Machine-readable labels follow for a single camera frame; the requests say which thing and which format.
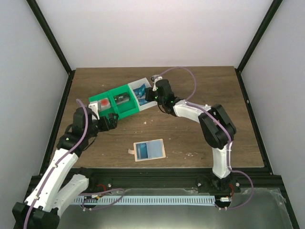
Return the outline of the blue credit card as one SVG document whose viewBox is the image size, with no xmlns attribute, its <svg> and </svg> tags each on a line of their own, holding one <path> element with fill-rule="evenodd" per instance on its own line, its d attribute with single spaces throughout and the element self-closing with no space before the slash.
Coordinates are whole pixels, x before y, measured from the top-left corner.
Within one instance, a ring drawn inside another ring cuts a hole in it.
<svg viewBox="0 0 305 229">
<path fill-rule="evenodd" d="M 147 144 L 146 143 L 136 144 L 136 153 L 138 160 L 147 159 L 148 158 Z"/>
<path fill-rule="evenodd" d="M 146 101 L 144 98 L 143 99 L 139 99 L 138 100 L 138 102 L 139 102 L 139 105 L 141 106 L 141 107 L 148 107 L 148 106 L 152 106 L 153 105 L 153 103 L 152 102 L 148 102 L 148 101 Z"/>
<path fill-rule="evenodd" d="M 141 87 L 134 89 L 133 92 L 137 98 L 142 98 L 145 96 L 145 89 L 145 84 L 142 84 Z"/>
</svg>

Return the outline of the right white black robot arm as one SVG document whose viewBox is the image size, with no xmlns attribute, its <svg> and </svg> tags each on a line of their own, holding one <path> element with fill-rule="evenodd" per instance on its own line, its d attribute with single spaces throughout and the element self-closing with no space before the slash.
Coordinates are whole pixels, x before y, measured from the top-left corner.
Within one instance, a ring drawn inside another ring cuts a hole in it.
<svg viewBox="0 0 305 229">
<path fill-rule="evenodd" d="M 230 155 L 236 127 L 220 104 L 198 105 L 176 97 L 167 79 L 152 77 L 153 86 L 145 90 L 145 99 L 155 101 L 161 111 L 176 117 L 183 117 L 200 124 L 207 144 L 212 148 L 212 188 L 223 192 L 231 181 Z"/>
</svg>

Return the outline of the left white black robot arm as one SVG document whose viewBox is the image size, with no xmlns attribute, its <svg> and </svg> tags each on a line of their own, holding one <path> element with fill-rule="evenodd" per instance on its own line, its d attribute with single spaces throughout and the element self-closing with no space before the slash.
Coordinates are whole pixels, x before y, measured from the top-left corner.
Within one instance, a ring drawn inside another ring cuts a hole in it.
<svg viewBox="0 0 305 229">
<path fill-rule="evenodd" d="M 118 119 L 116 113 L 99 116 L 94 104 L 76 109 L 40 182 L 24 202 L 17 202 L 12 209 L 20 229 L 57 228 L 72 201 L 83 191 L 91 193 L 97 188 L 97 180 L 85 168 L 73 175 L 66 185 L 63 182 L 82 152 L 90 146 L 90 139 L 99 132 L 115 129 Z"/>
</svg>

